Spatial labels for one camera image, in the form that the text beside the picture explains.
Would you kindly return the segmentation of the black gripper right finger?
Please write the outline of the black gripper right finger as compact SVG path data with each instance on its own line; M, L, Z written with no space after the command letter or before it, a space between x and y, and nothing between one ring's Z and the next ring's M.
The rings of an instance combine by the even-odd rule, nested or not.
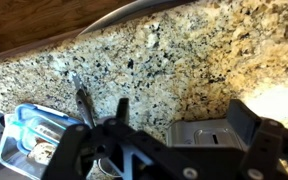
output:
M227 120L248 147L239 165L239 179L288 180L278 170L280 159L288 163L288 129L282 123L260 118L239 99L230 100Z

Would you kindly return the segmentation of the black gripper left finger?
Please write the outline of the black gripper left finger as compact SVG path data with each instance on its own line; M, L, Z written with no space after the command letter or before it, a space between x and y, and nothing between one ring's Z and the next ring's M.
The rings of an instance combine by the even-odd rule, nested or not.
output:
M103 124L69 126L58 144L41 180L86 180L93 163L100 163L105 173L126 178L121 139L113 130L121 130L129 120L129 99L119 100L116 115Z

